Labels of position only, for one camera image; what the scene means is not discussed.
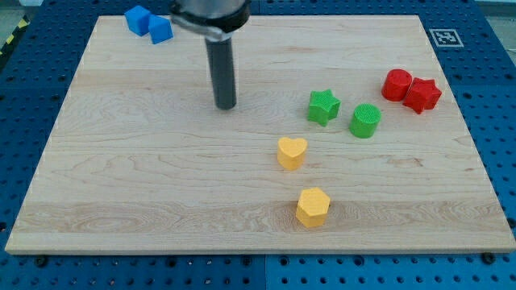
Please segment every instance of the blue cube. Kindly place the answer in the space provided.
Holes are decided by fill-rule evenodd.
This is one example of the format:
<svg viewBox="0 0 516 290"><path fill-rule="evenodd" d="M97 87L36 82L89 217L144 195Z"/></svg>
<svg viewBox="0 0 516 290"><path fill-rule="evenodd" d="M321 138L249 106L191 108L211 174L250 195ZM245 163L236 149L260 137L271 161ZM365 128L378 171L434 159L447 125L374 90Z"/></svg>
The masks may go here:
<svg viewBox="0 0 516 290"><path fill-rule="evenodd" d="M129 29L139 36L146 35L148 32L148 21L151 12L142 6L135 6L131 10L124 13L126 15L127 25Z"/></svg>
<svg viewBox="0 0 516 290"><path fill-rule="evenodd" d="M170 20L151 15L148 21L148 30L151 32L152 44L158 44L174 37Z"/></svg>

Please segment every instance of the green cylinder block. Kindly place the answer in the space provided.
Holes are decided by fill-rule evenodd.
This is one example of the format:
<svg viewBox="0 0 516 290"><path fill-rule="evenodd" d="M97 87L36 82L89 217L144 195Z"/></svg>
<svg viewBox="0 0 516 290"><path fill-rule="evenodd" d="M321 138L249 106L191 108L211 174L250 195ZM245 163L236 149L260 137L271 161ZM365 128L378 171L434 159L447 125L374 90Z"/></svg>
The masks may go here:
<svg viewBox="0 0 516 290"><path fill-rule="evenodd" d="M361 104L355 108L349 130L358 138L369 138L374 134L381 120L381 112L371 104Z"/></svg>

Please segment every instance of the metal rod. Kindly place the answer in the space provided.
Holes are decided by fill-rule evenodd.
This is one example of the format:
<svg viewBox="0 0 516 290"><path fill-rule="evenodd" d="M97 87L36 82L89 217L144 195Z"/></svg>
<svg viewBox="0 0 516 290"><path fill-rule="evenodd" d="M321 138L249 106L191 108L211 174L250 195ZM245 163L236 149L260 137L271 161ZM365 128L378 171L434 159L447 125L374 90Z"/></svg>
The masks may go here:
<svg viewBox="0 0 516 290"><path fill-rule="evenodd" d="M210 62L211 82L215 105L221 110L229 110L236 105L235 70L231 38L220 42L206 39L206 50Z"/></svg>

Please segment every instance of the blue perforated panel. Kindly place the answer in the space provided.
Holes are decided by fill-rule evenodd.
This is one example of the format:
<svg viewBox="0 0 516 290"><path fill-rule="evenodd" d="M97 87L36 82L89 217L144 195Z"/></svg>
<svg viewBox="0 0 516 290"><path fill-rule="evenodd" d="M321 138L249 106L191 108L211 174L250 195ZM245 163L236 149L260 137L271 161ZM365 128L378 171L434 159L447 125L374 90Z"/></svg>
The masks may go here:
<svg viewBox="0 0 516 290"><path fill-rule="evenodd" d="M0 247L52 129L98 15L168 1L47 0L0 74ZM432 45L489 178L516 218L516 68L467 0L253 1L255 15L414 15L453 29L463 48ZM12 257L0 251L0 289L11 288L516 288L516 255Z"/></svg>

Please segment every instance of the red block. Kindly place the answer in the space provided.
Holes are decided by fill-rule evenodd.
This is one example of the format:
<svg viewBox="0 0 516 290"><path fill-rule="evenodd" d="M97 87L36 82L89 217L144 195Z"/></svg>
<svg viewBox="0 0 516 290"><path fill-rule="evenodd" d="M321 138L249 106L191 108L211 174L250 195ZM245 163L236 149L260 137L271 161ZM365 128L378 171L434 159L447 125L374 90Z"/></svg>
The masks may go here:
<svg viewBox="0 0 516 290"><path fill-rule="evenodd" d="M403 69L393 69L387 74L381 95L389 101L403 100L412 83L412 76Z"/></svg>
<svg viewBox="0 0 516 290"><path fill-rule="evenodd" d="M421 114L424 110L434 109L441 94L441 91L435 86L435 80L422 80L416 77L403 105Z"/></svg>

